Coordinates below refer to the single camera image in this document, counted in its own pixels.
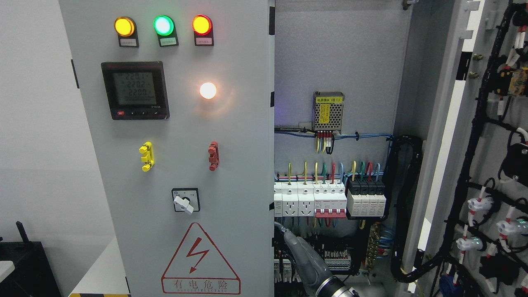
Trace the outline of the dark grey robot hand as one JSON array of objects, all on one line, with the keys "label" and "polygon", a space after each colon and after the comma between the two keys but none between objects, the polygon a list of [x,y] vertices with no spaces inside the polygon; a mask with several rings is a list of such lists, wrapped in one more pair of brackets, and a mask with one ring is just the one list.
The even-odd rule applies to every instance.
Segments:
[{"label": "dark grey robot hand", "polygon": [[331,271],[324,260],[303,238],[296,236],[279,222],[274,222],[274,224],[283,233],[283,238],[295,260],[296,270],[306,293],[315,296],[323,282],[332,277]]}]

